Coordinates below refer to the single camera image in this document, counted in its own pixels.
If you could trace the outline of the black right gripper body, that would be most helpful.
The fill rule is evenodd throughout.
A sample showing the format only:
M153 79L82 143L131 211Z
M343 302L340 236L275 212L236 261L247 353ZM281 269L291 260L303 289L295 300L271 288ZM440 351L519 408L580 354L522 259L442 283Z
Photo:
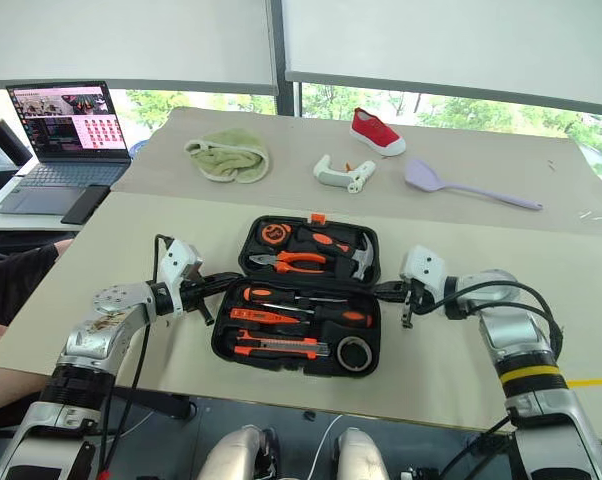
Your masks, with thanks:
M408 311L411 315L425 315L432 311L434 296L427 286L416 279L410 281Z

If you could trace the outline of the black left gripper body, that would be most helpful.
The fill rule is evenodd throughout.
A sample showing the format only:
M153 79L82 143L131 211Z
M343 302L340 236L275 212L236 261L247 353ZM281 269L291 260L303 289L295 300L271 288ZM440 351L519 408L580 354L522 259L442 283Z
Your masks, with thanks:
M184 279L179 287L179 294L184 312L198 311L196 303L202 295L203 277L199 275L195 279Z

